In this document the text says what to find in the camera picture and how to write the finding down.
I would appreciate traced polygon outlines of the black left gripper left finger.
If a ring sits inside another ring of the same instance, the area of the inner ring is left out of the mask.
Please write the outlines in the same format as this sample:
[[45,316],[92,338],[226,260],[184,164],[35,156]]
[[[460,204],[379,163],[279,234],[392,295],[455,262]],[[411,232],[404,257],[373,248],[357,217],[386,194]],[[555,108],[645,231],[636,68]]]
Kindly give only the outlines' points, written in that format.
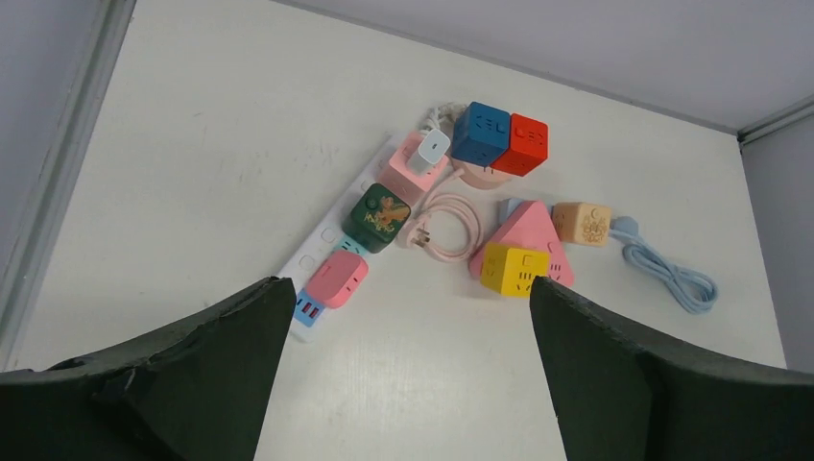
[[251,460],[295,310],[265,278],[46,370],[1,375],[5,460]]

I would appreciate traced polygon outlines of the light blue power strip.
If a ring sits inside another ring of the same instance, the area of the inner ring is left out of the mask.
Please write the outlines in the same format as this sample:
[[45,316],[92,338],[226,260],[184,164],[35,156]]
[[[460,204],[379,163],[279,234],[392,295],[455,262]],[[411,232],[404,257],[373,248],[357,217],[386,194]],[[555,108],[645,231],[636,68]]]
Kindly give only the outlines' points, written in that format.
[[505,223],[514,213],[514,211],[524,203],[525,200],[520,198],[509,198],[500,201],[498,203],[498,214],[497,214],[498,223],[499,224]]

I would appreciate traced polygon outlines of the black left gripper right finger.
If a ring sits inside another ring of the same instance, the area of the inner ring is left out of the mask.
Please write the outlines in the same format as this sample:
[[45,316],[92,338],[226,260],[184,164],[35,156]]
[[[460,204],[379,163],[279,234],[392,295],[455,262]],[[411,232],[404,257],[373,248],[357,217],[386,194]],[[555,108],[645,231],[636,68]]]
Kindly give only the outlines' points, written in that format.
[[695,346],[548,278],[529,301],[568,459],[812,458],[812,375]]

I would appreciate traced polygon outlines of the pink triangular power strip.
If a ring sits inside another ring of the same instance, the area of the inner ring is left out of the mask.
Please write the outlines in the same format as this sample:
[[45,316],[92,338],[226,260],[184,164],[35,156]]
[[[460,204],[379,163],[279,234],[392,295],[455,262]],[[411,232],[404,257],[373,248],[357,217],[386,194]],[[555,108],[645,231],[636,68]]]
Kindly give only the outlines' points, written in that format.
[[563,244],[557,236],[548,208],[542,201],[525,201],[486,240],[468,264],[470,275],[474,279],[480,278],[483,252],[489,242],[547,252],[550,254],[547,277],[566,287],[572,286],[575,281]]

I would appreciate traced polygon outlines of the tan cube socket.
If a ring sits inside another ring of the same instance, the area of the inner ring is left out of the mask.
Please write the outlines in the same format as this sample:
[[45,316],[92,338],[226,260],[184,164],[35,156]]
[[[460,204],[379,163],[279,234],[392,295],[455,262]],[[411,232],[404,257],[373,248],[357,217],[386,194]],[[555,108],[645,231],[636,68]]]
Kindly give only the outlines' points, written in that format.
[[604,247],[609,238],[612,209],[586,202],[557,203],[552,222],[559,239],[591,247]]

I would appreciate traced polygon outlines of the pink plug adapter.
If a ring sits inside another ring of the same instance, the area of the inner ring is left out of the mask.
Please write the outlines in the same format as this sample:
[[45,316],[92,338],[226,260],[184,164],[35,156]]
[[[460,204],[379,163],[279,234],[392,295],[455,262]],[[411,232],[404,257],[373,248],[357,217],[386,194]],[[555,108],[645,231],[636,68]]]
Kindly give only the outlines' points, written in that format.
[[305,285],[306,294],[331,309],[342,307],[369,272],[367,261],[347,250],[337,250],[320,266]]

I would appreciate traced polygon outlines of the yellow cube socket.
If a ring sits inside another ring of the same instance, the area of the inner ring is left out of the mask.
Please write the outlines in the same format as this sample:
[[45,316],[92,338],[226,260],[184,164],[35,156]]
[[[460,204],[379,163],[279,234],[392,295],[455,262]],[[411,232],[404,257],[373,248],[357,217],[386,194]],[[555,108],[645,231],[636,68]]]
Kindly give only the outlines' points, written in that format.
[[528,298],[535,278],[547,276],[550,254],[489,242],[483,257],[483,286],[501,296]]

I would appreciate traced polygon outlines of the pink cube socket adapter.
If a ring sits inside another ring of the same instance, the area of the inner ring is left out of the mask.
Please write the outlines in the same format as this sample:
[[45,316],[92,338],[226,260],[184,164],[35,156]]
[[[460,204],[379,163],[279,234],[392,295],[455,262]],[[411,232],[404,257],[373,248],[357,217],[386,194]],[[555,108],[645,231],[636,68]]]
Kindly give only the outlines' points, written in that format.
[[390,155],[376,179],[410,207],[418,204],[433,188],[449,163],[449,157],[443,156],[438,164],[421,175],[411,171],[407,162],[422,141],[421,133],[410,132],[396,151]]

